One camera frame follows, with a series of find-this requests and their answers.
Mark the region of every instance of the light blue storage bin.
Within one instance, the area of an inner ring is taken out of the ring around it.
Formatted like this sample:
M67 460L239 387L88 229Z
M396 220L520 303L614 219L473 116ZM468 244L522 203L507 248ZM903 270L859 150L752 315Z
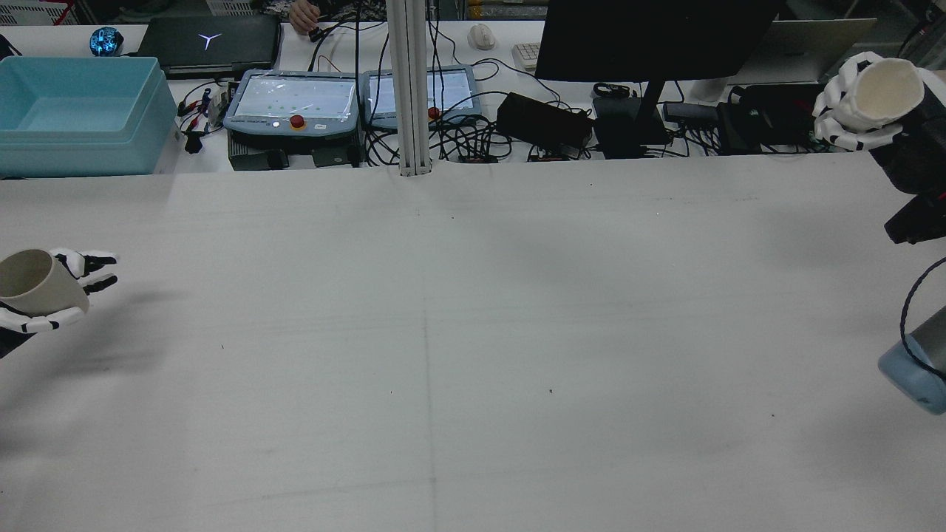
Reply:
M152 173L176 115L154 58L6 58L0 175Z

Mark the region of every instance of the white mouse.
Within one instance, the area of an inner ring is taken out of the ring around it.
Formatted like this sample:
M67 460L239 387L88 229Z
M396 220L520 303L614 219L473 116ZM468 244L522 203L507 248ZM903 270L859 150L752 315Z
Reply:
M493 36L493 30L486 24L474 24L466 36L466 41L470 43L471 48L479 50L492 50L496 47L496 37Z

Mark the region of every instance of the table surface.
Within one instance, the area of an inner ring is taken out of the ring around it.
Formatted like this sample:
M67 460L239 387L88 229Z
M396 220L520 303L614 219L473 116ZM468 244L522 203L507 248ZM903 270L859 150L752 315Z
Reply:
M0 361L0 529L939 529L875 366L946 251L907 199L863 153L0 182L3 253L122 256Z

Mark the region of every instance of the blue glowing mouse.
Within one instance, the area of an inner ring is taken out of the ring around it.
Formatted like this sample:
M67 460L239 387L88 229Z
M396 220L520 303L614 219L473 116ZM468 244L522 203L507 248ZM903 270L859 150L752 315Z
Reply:
M121 51L121 44L125 38L113 27L100 27L92 32L89 38L89 49L92 55L98 57L112 57L118 55Z

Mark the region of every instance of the white robotic hand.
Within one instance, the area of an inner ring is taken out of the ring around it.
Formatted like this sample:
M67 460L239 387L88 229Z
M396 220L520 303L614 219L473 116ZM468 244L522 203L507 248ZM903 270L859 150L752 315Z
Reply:
M118 277L115 274L90 276L105 266L116 264L118 255L105 251L77 252L71 249L56 248L49 250L65 266L69 274L74 277L85 293L101 292L115 284ZM53 330L78 321L84 312L78 307L72 307L46 316L30 317L16 310L0 304L0 328L6 328L19 333L31 334Z
M815 137L851 151L873 150L893 143L893 137L903 131L900 124L857 131L862 128L851 128L839 121L846 119L845 112L840 109L842 98L854 90L861 72L881 59L874 52L863 52L844 62L837 76L828 82L824 92L815 100Z

